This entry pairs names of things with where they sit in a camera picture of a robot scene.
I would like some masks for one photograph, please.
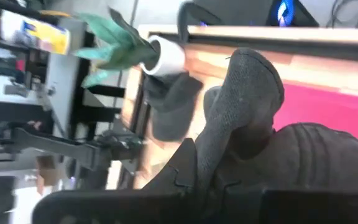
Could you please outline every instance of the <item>white pot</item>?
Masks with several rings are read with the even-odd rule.
[[[146,74],[161,77],[185,71],[185,51],[178,44],[157,35],[150,36],[148,41],[160,44],[160,57],[154,68],[148,69],[144,63],[140,64]]]

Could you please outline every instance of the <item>green plant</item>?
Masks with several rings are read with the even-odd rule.
[[[140,37],[139,32],[130,26],[119,12],[109,9],[109,13],[110,19],[87,13],[78,15],[89,25],[96,37],[108,44],[106,47],[83,48],[75,52],[75,55],[81,58],[103,61],[98,64],[97,72],[84,79],[84,88],[101,83],[113,72],[158,57],[154,48]]]

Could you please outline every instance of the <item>pink surface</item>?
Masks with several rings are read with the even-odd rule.
[[[358,138],[358,96],[296,85],[284,85],[285,102],[275,115],[274,127],[314,122],[347,131]]]
[[[24,72],[24,60],[23,59],[16,60],[16,69]]]

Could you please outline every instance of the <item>wooden desk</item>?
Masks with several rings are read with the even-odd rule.
[[[177,39],[176,26],[141,26],[139,31],[143,38],[158,34],[168,39]],[[294,88],[301,88],[358,99],[358,30],[189,27],[189,32],[191,42],[185,46],[185,67],[192,77],[204,83],[204,87],[197,98],[188,138],[195,139],[203,129],[204,93],[212,86],[223,83],[228,58],[238,47],[251,47],[269,59],[278,70],[289,94],[293,93]],[[121,113],[128,127],[137,92],[140,91],[138,84],[142,80],[141,76],[139,67],[131,69]],[[145,133],[147,144],[134,181],[134,188],[137,189],[159,172],[180,145],[180,142],[154,139],[151,129],[152,125],[148,123]]]

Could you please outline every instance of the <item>gray fabric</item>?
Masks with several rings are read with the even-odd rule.
[[[321,124],[284,127],[241,166],[245,186],[265,183],[358,192],[358,140]]]
[[[152,107],[152,131],[155,139],[183,139],[193,117],[195,100],[202,83],[188,73],[146,76],[145,97]]]
[[[281,79],[267,59],[251,49],[237,49],[233,53],[225,81],[206,117],[206,126],[195,141],[200,205],[231,133],[245,126],[271,129],[283,96]]]
[[[206,126],[195,141],[198,208],[217,166],[241,171],[236,177],[244,187],[358,192],[358,140],[313,123],[275,133],[273,116],[282,103],[283,85],[272,65],[256,52],[237,49],[223,86],[204,96]]]

